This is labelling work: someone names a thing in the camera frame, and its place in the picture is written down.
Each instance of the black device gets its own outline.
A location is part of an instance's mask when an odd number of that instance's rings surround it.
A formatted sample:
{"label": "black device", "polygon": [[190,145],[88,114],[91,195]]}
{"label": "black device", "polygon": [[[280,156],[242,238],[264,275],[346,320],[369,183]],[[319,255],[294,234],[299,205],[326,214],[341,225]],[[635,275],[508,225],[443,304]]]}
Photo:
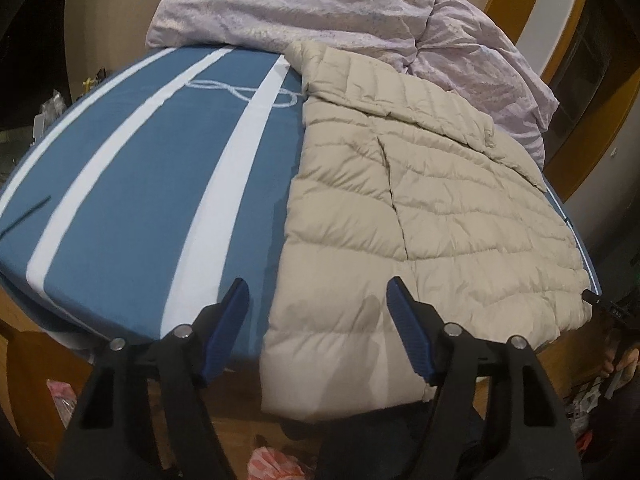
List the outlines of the black device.
{"label": "black device", "polygon": [[[578,455],[562,405],[521,336],[474,338],[415,301],[400,278],[387,303],[414,371],[437,386],[409,480],[578,480]],[[160,341],[114,339],[82,391],[58,457],[57,480],[232,480],[197,390],[222,373],[248,308],[236,280],[225,299]],[[484,435],[463,446],[477,377],[490,378]],[[159,380],[177,465],[162,470],[150,421],[148,378]]]}

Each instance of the quilted jacket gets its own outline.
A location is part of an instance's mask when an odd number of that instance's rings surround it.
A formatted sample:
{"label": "quilted jacket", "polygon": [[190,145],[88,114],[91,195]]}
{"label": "quilted jacket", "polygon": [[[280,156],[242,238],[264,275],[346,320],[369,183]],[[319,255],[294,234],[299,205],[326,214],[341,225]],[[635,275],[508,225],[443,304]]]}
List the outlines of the quilted jacket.
{"label": "quilted jacket", "polygon": [[462,97],[313,42],[305,139],[260,361],[263,409],[299,420],[428,398],[386,309],[401,276],[476,337],[534,348],[591,315],[574,236],[523,147]]}

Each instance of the blanket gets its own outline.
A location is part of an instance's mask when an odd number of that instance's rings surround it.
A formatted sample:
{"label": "blanket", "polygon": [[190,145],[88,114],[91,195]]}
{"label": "blanket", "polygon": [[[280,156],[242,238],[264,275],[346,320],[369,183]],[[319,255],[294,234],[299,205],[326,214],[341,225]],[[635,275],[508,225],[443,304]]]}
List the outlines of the blanket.
{"label": "blanket", "polygon": [[590,318],[575,239],[540,170],[462,97],[295,43],[305,139],[287,203],[263,409],[317,420],[428,398],[386,309],[400,276],[472,335],[534,348]]}
{"label": "blanket", "polygon": [[226,43],[282,53],[316,40],[455,90],[542,167],[558,106],[513,43],[465,0],[162,0],[149,47]]}

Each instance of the mattress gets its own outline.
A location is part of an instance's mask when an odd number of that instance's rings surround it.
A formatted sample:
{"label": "mattress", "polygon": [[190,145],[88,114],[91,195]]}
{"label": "mattress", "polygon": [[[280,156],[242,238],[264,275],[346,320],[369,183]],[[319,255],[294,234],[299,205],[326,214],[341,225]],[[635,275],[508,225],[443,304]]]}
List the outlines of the mattress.
{"label": "mattress", "polygon": [[251,304],[232,358],[256,360],[302,148],[301,87],[283,57],[227,46],[159,50],[112,76],[0,194],[0,283],[85,348],[159,338],[242,277]]}

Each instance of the metal screw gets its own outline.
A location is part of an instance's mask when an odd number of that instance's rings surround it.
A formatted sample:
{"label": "metal screw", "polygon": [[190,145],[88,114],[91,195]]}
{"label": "metal screw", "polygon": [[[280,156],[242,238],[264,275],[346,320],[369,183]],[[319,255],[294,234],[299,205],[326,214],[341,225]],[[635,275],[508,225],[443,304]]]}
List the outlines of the metal screw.
{"label": "metal screw", "polygon": [[191,333],[193,333],[193,328],[191,328],[191,325],[178,325],[174,328],[174,335],[176,337],[179,337],[180,339],[188,338]]}
{"label": "metal screw", "polygon": [[524,339],[521,335],[515,335],[511,338],[511,344],[514,345],[518,350],[524,350],[527,347],[527,340]]}
{"label": "metal screw", "polygon": [[123,338],[117,337],[116,339],[111,340],[111,342],[109,343],[109,348],[111,348],[111,350],[113,350],[114,352],[118,352],[122,350],[126,345],[127,342],[124,341]]}
{"label": "metal screw", "polygon": [[458,337],[462,334],[462,327],[458,323],[447,323],[444,326],[444,332],[451,337]]}

